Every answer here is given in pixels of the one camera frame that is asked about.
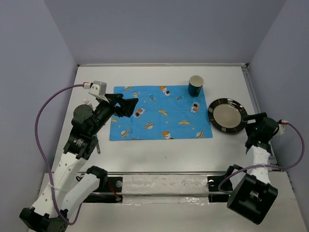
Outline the black rimmed cream plate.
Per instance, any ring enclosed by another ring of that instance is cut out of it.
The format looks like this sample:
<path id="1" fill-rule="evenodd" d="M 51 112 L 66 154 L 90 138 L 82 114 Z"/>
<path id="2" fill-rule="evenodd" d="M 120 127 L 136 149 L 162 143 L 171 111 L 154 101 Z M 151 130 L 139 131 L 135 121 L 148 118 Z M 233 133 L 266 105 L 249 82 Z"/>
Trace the black rimmed cream plate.
<path id="1" fill-rule="evenodd" d="M 214 100 L 207 113 L 210 123 L 222 133 L 237 134 L 247 125 L 247 121 L 244 120 L 248 115 L 247 111 L 242 104 L 233 99 Z"/>

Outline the blue space-print cloth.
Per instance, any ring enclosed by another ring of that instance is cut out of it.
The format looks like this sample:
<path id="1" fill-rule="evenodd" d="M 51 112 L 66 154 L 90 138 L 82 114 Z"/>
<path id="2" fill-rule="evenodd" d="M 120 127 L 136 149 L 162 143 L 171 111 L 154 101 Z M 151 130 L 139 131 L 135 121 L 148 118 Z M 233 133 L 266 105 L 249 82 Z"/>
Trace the blue space-print cloth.
<path id="1" fill-rule="evenodd" d="M 186 85 L 114 87 L 125 99 L 136 98 L 131 117 L 111 119 L 110 140 L 212 138 L 203 91 L 189 95 Z"/>

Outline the teal cup cream inside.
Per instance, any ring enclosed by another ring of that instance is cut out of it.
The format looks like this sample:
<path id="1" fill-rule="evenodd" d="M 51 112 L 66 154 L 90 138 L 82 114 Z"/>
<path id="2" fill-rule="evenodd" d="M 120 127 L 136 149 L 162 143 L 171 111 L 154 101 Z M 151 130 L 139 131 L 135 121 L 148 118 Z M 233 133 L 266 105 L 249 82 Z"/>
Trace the teal cup cream inside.
<path id="1" fill-rule="evenodd" d="M 189 79 L 188 93 L 192 97 L 198 97 L 204 85 L 204 79 L 199 75 L 194 75 Z"/>

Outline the silver fork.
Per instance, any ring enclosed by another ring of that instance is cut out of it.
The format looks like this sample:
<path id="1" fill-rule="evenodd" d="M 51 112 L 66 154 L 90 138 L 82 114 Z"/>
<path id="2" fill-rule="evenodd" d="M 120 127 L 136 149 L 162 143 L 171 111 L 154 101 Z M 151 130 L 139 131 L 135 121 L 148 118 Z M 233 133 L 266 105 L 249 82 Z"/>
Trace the silver fork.
<path id="1" fill-rule="evenodd" d="M 89 101 L 87 98 L 84 99 L 84 103 L 89 105 L 91 108 L 93 108 L 91 101 Z"/>

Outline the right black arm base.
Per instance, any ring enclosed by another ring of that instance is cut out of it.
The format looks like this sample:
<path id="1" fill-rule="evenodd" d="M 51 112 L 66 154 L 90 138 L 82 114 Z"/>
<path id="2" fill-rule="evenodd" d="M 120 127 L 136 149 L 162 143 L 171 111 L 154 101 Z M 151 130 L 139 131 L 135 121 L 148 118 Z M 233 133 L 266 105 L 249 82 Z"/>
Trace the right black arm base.
<path id="1" fill-rule="evenodd" d="M 207 188 L 209 190 L 208 200 L 210 203 L 226 203 L 230 194 L 219 191 L 219 184 L 229 175 L 236 170 L 240 170 L 242 167 L 234 164 L 229 166 L 226 173 L 223 175 L 210 175 L 207 177 Z"/>

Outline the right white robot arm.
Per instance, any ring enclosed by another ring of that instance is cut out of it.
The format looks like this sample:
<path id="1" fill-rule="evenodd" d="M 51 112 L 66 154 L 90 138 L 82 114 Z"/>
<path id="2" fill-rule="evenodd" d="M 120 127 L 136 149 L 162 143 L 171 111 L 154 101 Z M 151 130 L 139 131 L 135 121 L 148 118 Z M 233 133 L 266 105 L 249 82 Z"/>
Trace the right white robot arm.
<path id="1" fill-rule="evenodd" d="M 222 184 L 226 189 L 233 189 L 227 208 L 259 225 L 278 195 L 278 190 L 270 183 L 267 165 L 271 152 L 269 141 L 279 129 L 279 124 L 266 113 L 245 116 L 244 120 L 255 121 L 245 126 L 248 136 L 246 155 L 253 167 L 243 171 L 241 180 L 235 173 L 224 175 Z"/>

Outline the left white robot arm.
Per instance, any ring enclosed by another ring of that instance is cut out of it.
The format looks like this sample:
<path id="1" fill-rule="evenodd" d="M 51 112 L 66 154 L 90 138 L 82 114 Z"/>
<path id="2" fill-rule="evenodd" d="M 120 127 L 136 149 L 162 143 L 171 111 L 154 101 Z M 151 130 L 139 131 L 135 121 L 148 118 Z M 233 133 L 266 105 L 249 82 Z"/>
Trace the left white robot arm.
<path id="1" fill-rule="evenodd" d="M 72 214 L 79 214 L 82 202 L 94 190 L 106 188 L 106 170 L 91 166 L 77 184 L 79 170 L 85 165 L 98 144 L 97 133 L 112 117 L 131 117 L 137 98 L 124 99 L 122 94 L 108 94 L 97 98 L 95 109 L 79 105 L 73 112 L 72 129 L 60 161 L 50 182 L 29 208 L 22 209 L 20 219 L 36 232 L 64 232 L 71 224 Z"/>

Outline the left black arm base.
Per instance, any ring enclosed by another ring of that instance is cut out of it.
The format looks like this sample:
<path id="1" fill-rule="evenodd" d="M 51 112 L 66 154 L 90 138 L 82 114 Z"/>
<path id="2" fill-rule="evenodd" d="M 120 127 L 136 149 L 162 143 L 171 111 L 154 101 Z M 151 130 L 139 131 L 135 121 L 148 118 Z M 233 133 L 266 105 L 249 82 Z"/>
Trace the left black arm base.
<path id="1" fill-rule="evenodd" d="M 100 181 L 99 187 L 90 193 L 83 203 L 122 203 L 122 187 L 122 176 L 109 176 L 107 183 Z"/>

